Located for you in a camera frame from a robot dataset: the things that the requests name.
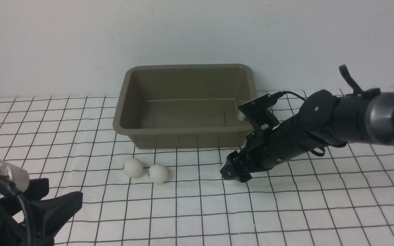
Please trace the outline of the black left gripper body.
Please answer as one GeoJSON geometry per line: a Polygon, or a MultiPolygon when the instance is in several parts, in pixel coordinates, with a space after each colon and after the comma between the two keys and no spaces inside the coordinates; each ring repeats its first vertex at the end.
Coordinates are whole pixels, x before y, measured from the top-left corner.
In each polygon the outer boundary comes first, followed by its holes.
{"type": "Polygon", "coordinates": [[[64,225],[81,210],[83,193],[45,200],[47,178],[33,179],[23,193],[0,198],[0,246],[53,246],[64,225]]]}

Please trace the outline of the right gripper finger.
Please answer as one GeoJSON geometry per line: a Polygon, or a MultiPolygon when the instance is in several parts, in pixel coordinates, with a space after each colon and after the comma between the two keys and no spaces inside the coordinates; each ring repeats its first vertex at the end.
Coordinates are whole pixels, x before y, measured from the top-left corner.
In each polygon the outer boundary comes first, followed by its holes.
{"type": "Polygon", "coordinates": [[[237,166],[232,163],[224,163],[220,168],[220,174],[224,180],[239,180],[237,166]]]}
{"type": "Polygon", "coordinates": [[[252,179],[252,175],[250,173],[239,173],[236,174],[235,180],[240,183],[246,183],[252,179]]]}

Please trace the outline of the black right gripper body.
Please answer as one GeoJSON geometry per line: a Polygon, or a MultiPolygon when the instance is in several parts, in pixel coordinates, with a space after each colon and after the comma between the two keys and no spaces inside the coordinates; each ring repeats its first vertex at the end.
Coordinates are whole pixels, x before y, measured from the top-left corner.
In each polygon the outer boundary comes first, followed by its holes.
{"type": "Polygon", "coordinates": [[[320,139],[301,129],[299,117],[293,116],[277,128],[247,140],[245,148],[229,156],[229,163],[239,173],[256,173],[272,169],[316,148],[320,139]]]}

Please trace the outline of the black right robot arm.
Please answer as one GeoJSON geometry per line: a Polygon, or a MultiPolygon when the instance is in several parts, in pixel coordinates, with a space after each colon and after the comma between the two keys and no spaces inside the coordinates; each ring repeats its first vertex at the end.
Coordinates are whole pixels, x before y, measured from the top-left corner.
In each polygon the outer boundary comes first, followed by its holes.
{"type": "Polygon", "coordinates": [[[266,94],[239,106],[239,119],[253,132],[245,147],[232,152],[220,169],[224,180],[249,181],[307,152],[324,156],[325,148],[349,142],[394,146],[394,93],[371,89],[337,97],[320,90],[304,99],[297,114],[280,122],[271,112],[288,92],[266,94]]]}

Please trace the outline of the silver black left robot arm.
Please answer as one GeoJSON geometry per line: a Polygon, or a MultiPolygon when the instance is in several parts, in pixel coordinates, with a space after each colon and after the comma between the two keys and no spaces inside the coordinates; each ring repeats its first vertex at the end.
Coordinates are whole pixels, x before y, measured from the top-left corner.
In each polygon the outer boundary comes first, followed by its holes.
{"type": "Polygon", "coordinates": [[[53,246],[61,228],[81,208],[76,191],[45,200],[47,178],[30,179],[23,168],[0,159],[0,246],[53,246]]]}

